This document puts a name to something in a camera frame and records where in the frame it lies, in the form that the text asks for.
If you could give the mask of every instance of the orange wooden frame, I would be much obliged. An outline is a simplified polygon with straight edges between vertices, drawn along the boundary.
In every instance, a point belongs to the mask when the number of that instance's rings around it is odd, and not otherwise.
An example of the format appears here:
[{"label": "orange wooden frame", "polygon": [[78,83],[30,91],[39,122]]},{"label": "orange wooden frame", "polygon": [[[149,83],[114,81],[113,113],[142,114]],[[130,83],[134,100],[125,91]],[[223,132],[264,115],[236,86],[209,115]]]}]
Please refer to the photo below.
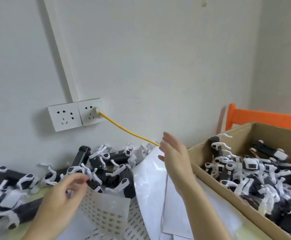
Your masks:
[{"label": "orange wooden frame", "polygon": [[291,115],[282,113],[270,113],[236,108],[236,104],[230,104],[225,124],[225,130],[232,128],[233,124],[243,125],[249,122],[258,122],[291,130]]}]

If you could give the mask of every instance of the hand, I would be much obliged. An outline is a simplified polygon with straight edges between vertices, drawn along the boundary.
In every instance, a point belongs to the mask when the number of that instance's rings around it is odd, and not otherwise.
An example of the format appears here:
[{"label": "hand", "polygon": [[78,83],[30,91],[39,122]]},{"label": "hand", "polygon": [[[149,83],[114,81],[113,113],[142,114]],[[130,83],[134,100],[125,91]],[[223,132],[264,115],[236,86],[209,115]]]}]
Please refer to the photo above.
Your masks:
[{"label": "hand", "polygon": [[[87,192],[87,175],[74,173],[55,185],[43,198],[40,208],[22,240],[54,240],[68,226]],[[73,190],[69,198],[67,190]]]},{"label": "hand", "polygon": [[159,155],[158,157],[164,161],[167,173],[182,197],[183,191],[186,190],[185,186],[193,184],[196,180],[187,148],[172,134],[164,132],[159,149],[164,152],[164,156]]}]

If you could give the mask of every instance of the yellow cable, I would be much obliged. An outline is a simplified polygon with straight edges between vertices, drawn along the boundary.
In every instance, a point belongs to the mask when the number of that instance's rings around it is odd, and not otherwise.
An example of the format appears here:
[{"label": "yellow cable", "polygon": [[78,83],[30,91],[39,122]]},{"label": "yellow cable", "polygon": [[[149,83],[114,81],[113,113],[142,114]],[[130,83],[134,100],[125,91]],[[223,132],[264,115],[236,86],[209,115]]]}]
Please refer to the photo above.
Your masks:
[{"label": "yellow cable", "polygon": [[154,144],[154,145],[156,145],[156,146],[160,146],[158,143],[155,143],[154,141],[151,141],[151,140],[149,140],[149,139],[147,139],[147,138],[145,138],[145,137],[142,137],[142,136],[140,136],[140,135],[137,135],[137,134],[135,134],[135,133],[133,133],[133,132],[127,130],[126,128],[123,128],[121,125],[119,125],[119,124],[117,124],[116,122],[114,122],[113,120],[111,120],[108,116],[106,116],[106,115],[103,114],[102,112],[99,112],[99,115],[102,116],[102,117],[104,117],[104,118],[107,119],[108,121],[110,121],[112,124],[118,126],[120,129],[124,130],[125,132],[127,132],[127,133],[129,133],[129,134],[131,134],[131,135],[133,135],[133,136],[135,136],[135,137],[138,137],[138,138],[140,138],[140,139],[142,139],[142,140],[148,141],[148,142],[150,142],[150,143],[152,143],[152,144]]}]

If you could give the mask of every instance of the power cord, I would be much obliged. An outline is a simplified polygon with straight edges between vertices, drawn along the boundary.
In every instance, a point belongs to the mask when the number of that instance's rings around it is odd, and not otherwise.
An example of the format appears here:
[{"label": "power cord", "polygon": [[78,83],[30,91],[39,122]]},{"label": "power cord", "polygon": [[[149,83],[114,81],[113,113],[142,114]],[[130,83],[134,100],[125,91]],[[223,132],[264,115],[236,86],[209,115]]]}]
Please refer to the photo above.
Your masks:
[{"label": "power cord", "polygon": [[120,129],[124,130],[125,132],[127,132],[127,133],[129,133],[129,134],[131,134],[131,135],[133,135],[133,136],[135,136],[135,137],[138,137],[138,138],[140,138],[140,139],[142,139],[142,140],[148,141],[148,142],[150,142],[150,143],[152,143],[152,144],[154,144],[154,145],[156,145],[156,146],[160,146],[158,143],[155,143],[154,141],[151,141],[151,140],[149,140],[149,139],[147,139],[147,138],[145,138],[145,137],[143,137],[143,136],[137,135],[137,134],[135,134],[135,133],[133,133],[133,132],[127,130],[126,128],[122,127],[121,125],[119,125],[118,123],[116,123],[115,121],[113,121],[112,119],[110,119],[108,116],[106,116],[104,113],[102,113],[102,112],[99,110],[98,107],[95,107],[95,112],[96,112],[96,114],[98,115],[98,118],[102,118],[102,117],[104,117],[105,119],[107,119],[108,121],[110,121],[112,124],[118,126]]}]

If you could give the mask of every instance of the wall socket plate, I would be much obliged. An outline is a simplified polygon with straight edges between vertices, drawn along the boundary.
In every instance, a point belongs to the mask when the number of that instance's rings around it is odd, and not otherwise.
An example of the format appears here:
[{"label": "wall socket plate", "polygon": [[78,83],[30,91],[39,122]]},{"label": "wall socket plate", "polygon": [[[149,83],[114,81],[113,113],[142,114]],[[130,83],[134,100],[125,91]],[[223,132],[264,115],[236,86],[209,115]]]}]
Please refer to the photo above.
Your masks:
[{"label": "wall socket plate", "polygon": [[82,126],[76,103],[53,105],[47,109],[56,132]]},{"label": "wall socket plate", "polygon": [[96,124],[99,122],[106,121],[105,118],[98,119],[95,108],[98,107],[100,111],[103,111],[103,103],[101,98],[95,98],[90,100],[85,100],[77,102],[79,113],[81,116],[81,121],[83,126]]}]

